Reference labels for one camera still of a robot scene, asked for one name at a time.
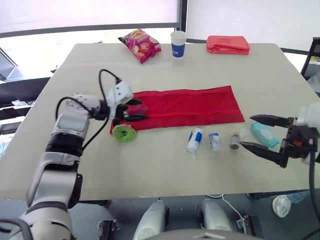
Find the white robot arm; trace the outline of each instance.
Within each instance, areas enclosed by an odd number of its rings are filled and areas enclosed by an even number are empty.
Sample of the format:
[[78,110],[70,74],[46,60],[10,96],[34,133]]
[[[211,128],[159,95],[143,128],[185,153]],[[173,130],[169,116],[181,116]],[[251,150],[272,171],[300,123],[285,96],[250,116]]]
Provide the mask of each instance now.
[[29,208],[15,223],[20,227],[10,231],[10,240],[75,239],[68,209],[80,198],[83,178],[77,169],[90,119],[113,120],[117,106],[132,98],[128,84],[117,77],[106,99],[78,93],[64,98],[65,109],[56,120],[26,194]]

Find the red cloth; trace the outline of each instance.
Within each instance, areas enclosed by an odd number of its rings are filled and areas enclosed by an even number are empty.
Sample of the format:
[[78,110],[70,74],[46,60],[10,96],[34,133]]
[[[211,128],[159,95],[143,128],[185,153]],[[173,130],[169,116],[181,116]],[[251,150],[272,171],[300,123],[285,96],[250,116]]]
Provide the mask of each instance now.
[[206,51],[211,54],[249,54],[250,46],[243,36],[209,36]]
[[231,86],[204,90],[134,93],[147,107],[147,119],[128,123],[135,130],[244,122]]

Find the black cable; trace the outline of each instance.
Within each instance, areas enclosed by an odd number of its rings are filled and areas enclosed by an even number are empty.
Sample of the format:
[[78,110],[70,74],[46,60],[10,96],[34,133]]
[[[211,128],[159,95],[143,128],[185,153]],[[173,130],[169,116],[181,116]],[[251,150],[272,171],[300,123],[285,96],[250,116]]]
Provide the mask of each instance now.
[[81,102],[79,102],[77,99],[75,99],[75,98],[73,98],[73,97],[70,97],[70,96],[64,96],[63,98],[61,98],[61,99],[58,101],[58,103],[57,103],[57,105],[56,105],[56,107],[55,107],[55,120],[58,119],[58,112],[59,112],[60,104],[61,104],[64,100],[66,100],[66,99],[71,99],[71,100],[75,101],[77,104],[79,104],[79,105],[80,105],[81,107],[83,107],[85,110],[87,110],[87,112],[91,115],[91,117],[93,117],[91,111],[89,110],[89,108],[87,108],[85,105],[83,105],[83,104],[82,104]]
[[316,153],[314,151],[310,152],[310,166],[309,166],[309,188],[310,188],[310,198],[311,203],[316,214],[318,221],[320,222],[320,214],[318,212],[316,203],[316,191],[315,191],[315,163],[316,163]]
[[99,128],[99,130],[96,131],[96,133],[85,143],[85,145],[82,147],[82,151],[84,151],[86,147],[93,141],[93,139],[95,139],[95,137],[98,136],[98,134],[102,131],[102,129],[105,128],[105,126],[108,123],[108,120],[109,120],[109,116],[106,117],[104,124]]
[[[13,219],[1,218],[0,219],[0,223],[17,225],[21,230],[21,234],[22,234],[23,240],[34,240],[34,237],[32,236],[32,233],[31,233],[29,225],[25,221],[23,221],[22,219],[19,219],[19,218],[13,218]],[[4,233],[10,233],[11,232],[11,230],[1,227],[0,231],[2,232],[2,230],[4,230],[3,231]]]
[[[100,90],[101,90],[101,93],[102,93],[102,96],[103,96],[104,103],[105,103],[106,106],[108,106],[106,94],[105,94],[104,88],[102,86],[101,76],[102,76],[103,72],[107,72],[107,73],[111,74],[113,77],[115,77],[115,83],[116,84],[120,83],[121,79],[119,77],[117,77],[115,74],[113,74],[111,71],[107,70],[107,69],[101,69],[99,71],[98,81],[99,81]],[[83,151],[93,141],[93,139],[95,139],[95,137],[98,136],[98,134],[105,128],[105,126],[107,125],[108,121],[109,121],[109,115],[106,117],[106,120],[105,120],[104,124],[99,128],[99,130],[96,131],[96,133],[84,144],[84,146],[82,147]]]
[[303,238],[301,238],[301,240],[307,240],[307,239],[311,238],[313,235],[315,235],[318,232],[320,232],[320,228],[310,232],[308,235],[306,235]]

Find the snack bag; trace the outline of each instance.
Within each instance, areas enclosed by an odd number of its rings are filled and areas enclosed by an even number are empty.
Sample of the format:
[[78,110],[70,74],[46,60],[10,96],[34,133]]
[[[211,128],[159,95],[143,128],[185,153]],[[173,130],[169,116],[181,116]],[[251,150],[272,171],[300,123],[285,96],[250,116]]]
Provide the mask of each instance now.
[[118,39],[131,50],[141,64],[161,52],[159,42],[141,29],[134,30]]

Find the blue and white cup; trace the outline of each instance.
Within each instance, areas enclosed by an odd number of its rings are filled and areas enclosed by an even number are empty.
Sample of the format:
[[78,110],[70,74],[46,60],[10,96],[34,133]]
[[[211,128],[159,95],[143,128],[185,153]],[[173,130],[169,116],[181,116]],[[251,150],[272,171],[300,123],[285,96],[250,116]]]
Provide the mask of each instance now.
[[184,31],[174,31],[171,33],[172,55],[181,58],[185,53],[187,35]]

